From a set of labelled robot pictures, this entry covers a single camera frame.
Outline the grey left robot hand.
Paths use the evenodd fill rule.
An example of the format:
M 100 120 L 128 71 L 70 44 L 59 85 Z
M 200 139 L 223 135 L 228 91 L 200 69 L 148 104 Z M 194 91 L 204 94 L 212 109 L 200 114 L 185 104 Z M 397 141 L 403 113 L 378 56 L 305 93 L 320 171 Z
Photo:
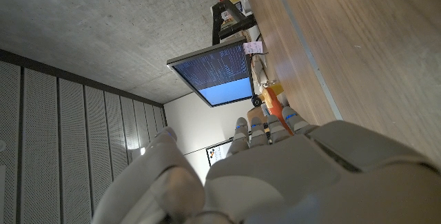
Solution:
M 346 121 L 239 118 L 204 180 L 163 128 L 109 186 L 94 223 L 439 223 L 440 167 Z

